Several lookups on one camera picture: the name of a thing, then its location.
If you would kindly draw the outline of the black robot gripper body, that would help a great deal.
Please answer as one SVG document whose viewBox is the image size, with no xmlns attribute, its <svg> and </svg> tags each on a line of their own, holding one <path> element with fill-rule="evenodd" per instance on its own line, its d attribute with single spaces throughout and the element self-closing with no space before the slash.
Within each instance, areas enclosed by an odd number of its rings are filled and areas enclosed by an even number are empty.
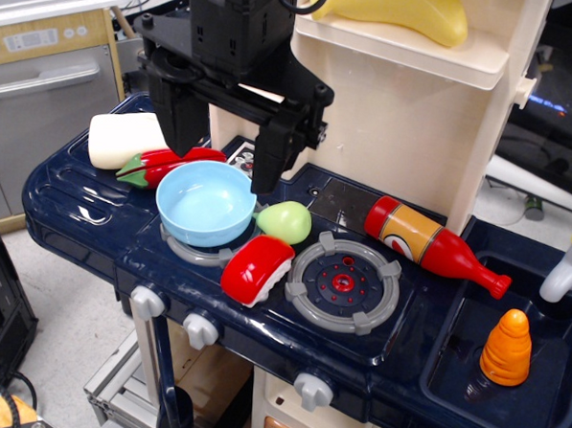
<svg viewBox="0 0 572 428">
<path fill-rule="evenodd" d="M 323 120 L 331 88 L 291 51 L 296 0 L 189 0 L 177 16 L 142 14 L 143 65 L 185 78 L 196 96 L 251 123 L 267 124 L 281 105 L 309 107 Z"/>
</svg>

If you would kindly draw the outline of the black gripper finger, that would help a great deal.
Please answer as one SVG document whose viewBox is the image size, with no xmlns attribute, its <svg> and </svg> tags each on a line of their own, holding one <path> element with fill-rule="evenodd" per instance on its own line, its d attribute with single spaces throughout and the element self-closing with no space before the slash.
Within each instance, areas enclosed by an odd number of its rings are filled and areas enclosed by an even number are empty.
<svg viewBox="0 0 572 428">
<path fill-rule="evenodd" d="M 200 100 L 185 78 L 167 75 L 155 65 L 147 67 L 151 104 L 166 145 L 183 157 L 209 135 L 208 103 Z"/>
<path fill-rule="evenodd" d="M 300 153 L 317 149 L 324 141 L 327 123 L 311 122 L 309 107 L 281 105 L 273 117 L 260 126 L 255 140 L 251 191 L 272 194 L 285 171 L 291 170 Z"/>
</svg>

